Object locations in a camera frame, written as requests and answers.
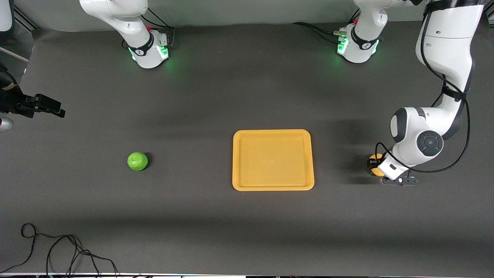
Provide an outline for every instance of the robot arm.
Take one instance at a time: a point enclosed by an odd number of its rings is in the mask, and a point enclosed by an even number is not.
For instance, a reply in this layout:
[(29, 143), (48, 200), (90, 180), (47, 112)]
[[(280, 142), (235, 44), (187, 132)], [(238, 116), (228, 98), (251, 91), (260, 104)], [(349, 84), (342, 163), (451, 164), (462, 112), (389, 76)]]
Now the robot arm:
[(418, 5), (423, 0), (354, 0), (360, 9), (359, 23), (350, 23), (340, 28), (345, 38), (337, 53), (352, 63), (363, 63), (375, 53), (379, 35), (388, 22), (384, 9)]
[(147, 0), (80, 0), (83, 10), (101, 19), (115, 30), (129, 45), (129, 51), (139, 66), (150, 69), (168, 59), (166, 34), (149, 31), (140, 15), (148, 9)]
[(422, 64), (443, 77), (444, 96), (437, 107), (404, 107), (393, 115), (390, 128), (396, 144), (392, 156), (387, 154), (378, 166), (388, 178), (395, 180), (408, 167), (435, 158), (444, 140), (459, 130), (473, 68), (470, 43), (483, 7), (482, 0), (427, 5), (415, 52)]

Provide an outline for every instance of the plastic tray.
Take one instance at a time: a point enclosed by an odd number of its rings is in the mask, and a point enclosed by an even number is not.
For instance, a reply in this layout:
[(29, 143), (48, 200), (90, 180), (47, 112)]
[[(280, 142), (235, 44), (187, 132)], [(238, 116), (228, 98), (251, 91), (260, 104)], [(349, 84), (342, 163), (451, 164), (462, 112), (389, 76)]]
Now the plastic tray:
[(233, 187), (239, 191), (309, 190), (312, 145), (306, 130), (240, 130), (233, 136)]

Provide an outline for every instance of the table surface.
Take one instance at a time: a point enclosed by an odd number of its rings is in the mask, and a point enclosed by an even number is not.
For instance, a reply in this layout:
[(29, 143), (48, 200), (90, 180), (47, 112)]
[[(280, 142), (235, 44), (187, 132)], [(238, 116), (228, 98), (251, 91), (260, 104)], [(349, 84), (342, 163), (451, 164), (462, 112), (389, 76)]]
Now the table surface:
[[(335, 30), (341, 24), (328, 24)], [(402, 106), (428, 106), (442, 82), (415, 57), (420, 22), (391, 22), (365, 64), (296, 25), (183, 28), (170, 60), (139, 68), (116, 32), (44, 32), (21, 84), (62, 102), (64, 119), (12, 115), (0, 133), (0, 266), (41, 232), (74, 233), (120, 272), (305, 276), (494, 277), (494, 50), (487, 20), (472, 43), (470, 148), (417, 186), (365, 172)], [(306, 129), (315, 186), (232, 187), (238, 130)], [(465, 126), (423, 169), (448, 165)], [(146, 152), (134, 172), (127, 156)], [(14, 272), (43, 272), (41, 238)], [(72, 248), (54, 249), (65, 272)], [(101, 263), (102, 271), (111, 272)], [(85, 259), (78, 272), (94, 272)]]

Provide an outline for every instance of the black cable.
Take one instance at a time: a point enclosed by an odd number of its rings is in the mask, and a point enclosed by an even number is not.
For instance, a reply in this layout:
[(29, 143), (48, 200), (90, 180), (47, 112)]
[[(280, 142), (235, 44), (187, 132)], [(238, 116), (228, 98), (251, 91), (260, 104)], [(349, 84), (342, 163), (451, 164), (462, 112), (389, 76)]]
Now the black cable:
[(17, 14), (20, 17), (22, 17), (22, 19), (24, 19), (24, 21), (26, 21), (26, 23), (29, 24), (32, 29), (37, 30), (37, 28), (26, 17), (24, 17), (20, 12), (18, 12), (18, 10), (15, 7), (14, 7), (14, 11), (17, 12)]
[(306, 27), (309, 27), (309, 28), (313, 28), (313, 29), (316, 29), (317, 31), (321, 32), (321, 33), (325, 33), (325, 34), (330, 34), (330, 35), (333, 35), (333, 32), (331, 31), (327, 31), (327, 30), (324, 30), (322, 28), (319, 28), (317, 27), (316, 25), (314, 24), (310, 24), (310, 23), (307, 23), (307, 22), (293, 22), (292, 24), (295, 24), (295, 25), (302, 25), (302, 26), (306, 26)]
[(321, 37), (323, 40), (325, 40), (327, 42), (330, 42), (332, 44), (336, 44), (336, 45), (339, 44), (339, 42), (337, 42), (337, 41), (332, 41), (332, 40), (324, 37), (321, 33), (318, 32), (318, 29), (312, 28), (311, 24), (308, 24), (308, 23), (305, 23), (305, 22), (295, 22), (295, 23), (292, 23), (292, 24), (305, 26), (305, 27), (309, 28), (309, 30), (311, 30), (312, 32), (316, 33), (316, 35), (318, 35), (319, 37)]
[(6, 69), (6, 68), (4, 68), (4, 67), (0, 67), (0, 72), (5, 73), (5, 74), (6, 74), (6, 75), (10, 78), (10, 80), (12, 81), (12, 83), (17, 84), (17, 80), (15, 80), (14, 76), (12, 76), (12, 75), (11, 75), (11, 74), (7, 71), (7, 69)]
[[(26, 236), (26, 234), (24, 233), (25, 231), (25, 228), (27, 226), (30, 226), (31, 228), (33, 228), (33, 235), (30, 235), (30, 236)], [(7, 272), (9, 270), (11, 270), (12, 268), (15, 268), (15, 267), (18, 267), (18, 266), (22, 266), (23, 264), (25, 264), (27, 261), (29, 261), (29, 259), (31, 258), (31, 256), (33, 255), (33, 251), (34, 251), (34, 246), (35, 246), (35, 243), (36, 243), (36, 239), (38, 238), (38, 236), (44, 236), (44, 237), (48, 237), (48, 238), (56, 238), (57, 240), (55, 241), (55, 243), (50, 247), (49, 251), (48, 251), (48, 254), (46, 256), (46, 275), (49, 276), (48, 274), (48, 271), (49, 271), (49, 268), (48, 268), (48, 265), (49, 265), (49, 262), (51, 261), (51, 253), (54, 249), (54, 247), (63, 239), (67, 239), (73, 246), (74, 246), (74, 254), (72, 255), (72, 259), (71, 259), (71, 263), (70, 263), (70, 266), (65, 274), (65, 276), (67, 275), (70, 275), (72, 273), (72, 267), (75, 263), (75, 261), (77, 260), (78, 256), (79, 255), (83, 255), (83, 256), (87, 256), (87, 257), (90, 257), (91, 258), (91, 261), (93, 263), (93, 266), (94, 266), (94, 269), (96, 270), (96, 272), (98, 273), (98, 275), (101, 274), (101, 272), (99, 271), (97, 265), (96, 265), (96, 262), (94, 259), (99, 259), (99, 260), (105, 260), (105, 261), (109, 261), (111, 264), (112, 264), (112, 267), (113, 267), (113, 270), (115, 272), (115, 277), (117, 276), (117, 273), (118, 273), (118, 270), (117, 270), (117, 267), (115, 266), (115, 263), (108, 259), (108, 258), (104, 258), (104, 257), (100, 257), (100, 256), (97, 256), (97, 255), (94, 255), (92, 254), (88, 249), (83, 249), (82, 247), (82, 243), (81, 243), (81, 240), (73, 235), (73, 234), (62, 234), (62, 235), (57, 235), (57, 236), (51, 236), (51, 235), (48, 235), (48, 234), (45, 234), (45, 233), (42, 233), (42, 232), (38, 232), (36, 230), (36, 227), (31, 224), (31, 223), (25, 223), (24, 225), (22, 225), (21, 227), (21, 236), (24, 237), (24, 238), (32, 238), (33, 239), (33, 242), (31, 243), (31, 251), (29, 252), (29, 256), (27, 257), (27, 259), (24, 260), (24, 262), (18, 264), (18, 265), (14, 265), (14, 266), (11, 266), (7, 269), (5, 269), (4, 271), (0, 272), (1, 273), (4, 273), (4, 272)]]
[[(453, 83), (451, 83), (450, 81), (448, 81), (446, 79), (446, 76), (443, 74), (443, 75), (440, 75), (438, 72), (436, 72), (434, 69), (432, 69), (432, 67), (429, 65), (429, 63), (427, 62), (427, 59), (425, 58), (425, 54), (424, 54), (424, 39), (425, 39), (425, 34), (427, 32), (427, 27), (429, 26), (429, 20), (430, 20), (430, 15), (431, 13), (427, 13), (425, 16), (424, 16), (424, 19), (425, 19), (425, 23), (424, 23), (424, 28), (423, 28), (423, 31), (422, 31), (422, 36), (421, 36), (421, 39), (420, 39), (420, 54), (422, 56), (422, 60), (424, 61), (424, 64), (425, 66), (434, 74), (436, 75), (437, 77), (439, 77), (441, 80), (443, 80), (443, 86), (445, 86), (446, 84), (448, 85), (451, 85), (457, 92), (459, 93), (464, 93), (462, 92), (457, 86), (455, 86)], [(439, 98), (442, 96), (442, 93), (437, 97), (437, 99), (434, 101), (434, 103), (432, 104), (432, 106), (434, 106), (437, 101), (439, 100)], [(408, 167), (407, 165), (405, 165), (403, 162), (401, 162), (400, 160), (398, 160), (390, 151), (389, 149), (382, 143), (382, 142), (378, 142), (376, 145), (375, 145), (375, 149), (374, 149), (374, 155), (376, 156), (376, 160), (377, 160), (377, 148), (381, 145), (384, 150), (392, 157), (394, 158), (398, 163), (400, 163), (403, 167), (411, 170), (411, 171), (415, 171), (415, 172), (418, 172), (418, 173), (438, 173), (438, 172), (442, 172), (442, 171), (446, 171), (446, 170), (449, 170), (451, 169), (453, 166), (455, 166), (461, 159), (462, 157), (464, 156), (467, 148), (468, 148), (468, 144), (470, 143), (470, 107), (468, 105), (468, 101), (466, 99), (462, 99), (461, 100), (465, 107), (466, 107), (466, 117), (467, 117), (467, 131), (466, 131), (466, 139), (465, 139), (465, 145), (463, 146), (463, 150), (461, 151), (461, 154), (458, 156), (458, 158), (453, 162), (451, 163), (449, 166), (447, 167), (444, 167), (442, 169), (438, 169), (438, 170), (429, 170), (429, 171), (426, 171), (426, 170), (419, 170), (419, 169), (415, 169), (415, 168), (411, 168), (411, 167)]]
[(359, 12), (359, 10), (360, 10), (360, 8), (358, 8), (358, 9), (357, 9), (357, 10), (353, 13), (352, 17), (350, 17), (350, 20), (348, 20), (348, 23), (352, 23), (352, 22), (353, 22), (353, 20), (354, 20), (355, 18), (357, 18), (357, 16), (359, 16), (359, 15), (360, 15), (360, 13), (359, 13), (359, 14), (357, 14), (357, 13)]
[(494, 1), (489, 6), (487, 6), (487, 8), (484, 9), (484, 12), (487, 12), (493, 5)]
[(14, 5), (14, 11), (17, 12), (29, 25), (33, 27), (33, 29), (38, 30), (41, 29), (29, 16), (27, 16), (21, 9), (19, 9), (16, 5)]
[(148, 11), (150, 11), (158, 20), (163, 22), (167, 27), (170, 27), (166, 22), (164, 22), (159, 16), (157, 16), (150, 8), (148, 8)]

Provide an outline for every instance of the green lime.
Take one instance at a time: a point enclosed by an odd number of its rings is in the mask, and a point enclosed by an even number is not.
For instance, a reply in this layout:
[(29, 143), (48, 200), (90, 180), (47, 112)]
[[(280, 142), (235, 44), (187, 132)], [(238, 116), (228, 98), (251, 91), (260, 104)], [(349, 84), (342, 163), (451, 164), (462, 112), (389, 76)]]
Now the green lime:
[(148, 157), (142, 152), (134, 152), (128, 156), (128, 166), (134, 171), (141, 171), (148, 165)]

